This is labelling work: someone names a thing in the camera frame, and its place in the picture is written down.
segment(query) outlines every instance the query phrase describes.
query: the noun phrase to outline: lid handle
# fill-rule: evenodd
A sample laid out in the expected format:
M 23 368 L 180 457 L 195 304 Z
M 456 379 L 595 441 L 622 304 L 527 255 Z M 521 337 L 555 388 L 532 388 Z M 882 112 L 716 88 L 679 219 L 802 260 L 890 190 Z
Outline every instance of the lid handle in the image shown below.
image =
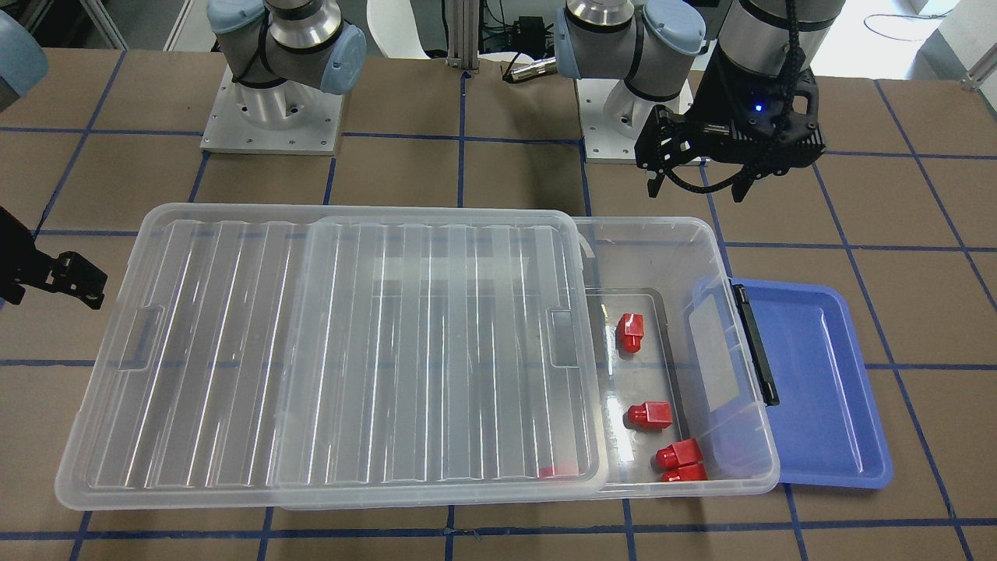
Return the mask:
M 765 347 L 762 345 L 762 333 L 758 329 L 755 313 L 748 301 L 748 291 L 743 284 L 732 284 L 731 288 L 734 290 L 734 302 L 738 306 L 741 323 L 748 335 L 748 349 L 751 351 L 752 363 L 758 375 L 758 386 L 762 389 L 762 399 L 768 406 L 778 405 L 779 391 L 776 390 L 776 380 L 772 377 L 769 358 L 765 355 Z

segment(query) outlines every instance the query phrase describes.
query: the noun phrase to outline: metal base plate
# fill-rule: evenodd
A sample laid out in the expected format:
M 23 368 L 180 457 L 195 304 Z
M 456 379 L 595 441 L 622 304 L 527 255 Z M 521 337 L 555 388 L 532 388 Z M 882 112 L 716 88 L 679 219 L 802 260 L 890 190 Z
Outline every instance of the metal base plate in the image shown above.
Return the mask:
M 575 80 L 578 95 L 578 116 L 585 137 L 585 159 L 594 164 L 634 164 L 634 139 L 616 132 L 609 125 L 603 106 L 619 80 Z M 675 113 L 685 113 L 692 105 L 689 82 L 682 85 L 679 97 L 666 103 Z M 699 159 L 691 164 L 699 165 Z
M 232 72 L 225 68 L 214 97 L 211 116 L 204 126 L 200 147 L 222 154 L 290 154 L 333 156 L 339 136 L 343 96 L 315 92 L 313 119 L 283 131 L 260 129 L 242 118 L 235 103 Z

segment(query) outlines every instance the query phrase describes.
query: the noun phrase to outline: blue tray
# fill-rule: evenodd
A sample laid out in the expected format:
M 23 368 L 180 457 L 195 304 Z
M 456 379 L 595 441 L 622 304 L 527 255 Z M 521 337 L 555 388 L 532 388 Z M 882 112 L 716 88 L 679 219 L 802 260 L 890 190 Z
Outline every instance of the blue tray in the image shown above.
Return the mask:
M 783 483 L 880 489 L 893 464 L 844 299 L 826 286 L 743 284 L 780 404 L 769 407 Z

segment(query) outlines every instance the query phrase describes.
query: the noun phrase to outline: plastic storage box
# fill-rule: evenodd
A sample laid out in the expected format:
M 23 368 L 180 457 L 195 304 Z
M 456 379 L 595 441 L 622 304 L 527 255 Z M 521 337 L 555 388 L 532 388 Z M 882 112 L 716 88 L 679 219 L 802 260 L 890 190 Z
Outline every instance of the plastic storage box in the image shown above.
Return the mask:
M 624 312 L 643 349 L 621 356 Z M 78 509 L 736 495 L 779 478 L 709 227 L 552 211 L 166 205 L 56 492 Z M 631 404 L 673 403 L 660 432 Z M 698 439 L 707 481 L 662 483 Z

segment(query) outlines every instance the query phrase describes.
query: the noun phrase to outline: red toy piece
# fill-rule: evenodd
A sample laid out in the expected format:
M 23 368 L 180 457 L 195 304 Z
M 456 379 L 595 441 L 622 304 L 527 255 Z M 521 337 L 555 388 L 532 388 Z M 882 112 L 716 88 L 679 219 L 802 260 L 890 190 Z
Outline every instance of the red toy piece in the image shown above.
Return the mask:
M 701 463 L 683 465 L 671 471 L 666 471 L 661 480 L 672 481 L 706 481 L 706 468 Z
M 668 428 L 672 424 L 672 406 L 666 401 L 644 401 L 643 405 L 627 409 L 626 418 L 641 428 Z
M 644 337 L 644 316 L 640 313 L 625 313 L 616 325 L 616 338 L 623 350 L 633 354 L 640 350 L 640 339 Z
M 691 465 L 703 461 L 703 452 L 699 449 L 699 443 L 695 438 L 687 438 L 658 450 L 654 455 L 658 467 L 665 471 L 671 471 L 684 465 Z

